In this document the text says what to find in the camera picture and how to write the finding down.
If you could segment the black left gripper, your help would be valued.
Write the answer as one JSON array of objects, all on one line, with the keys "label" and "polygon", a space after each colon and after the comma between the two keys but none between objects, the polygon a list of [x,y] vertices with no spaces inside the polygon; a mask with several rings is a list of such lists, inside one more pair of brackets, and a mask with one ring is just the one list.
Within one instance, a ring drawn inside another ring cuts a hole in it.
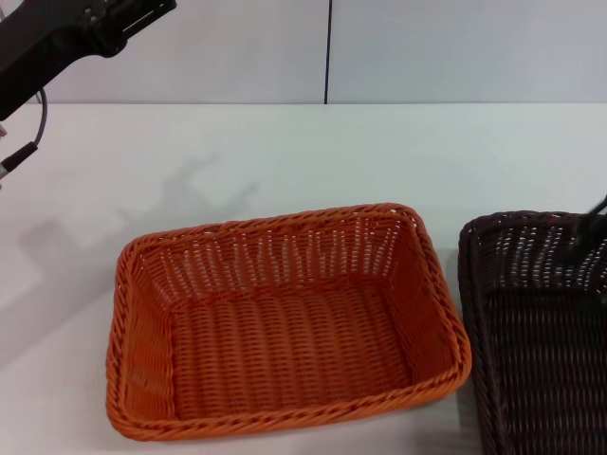
[{"label": "black left gripper", "polygon": [[1,22],[1,119],[88,56],[113,57],[175,0],[25,1]]}]

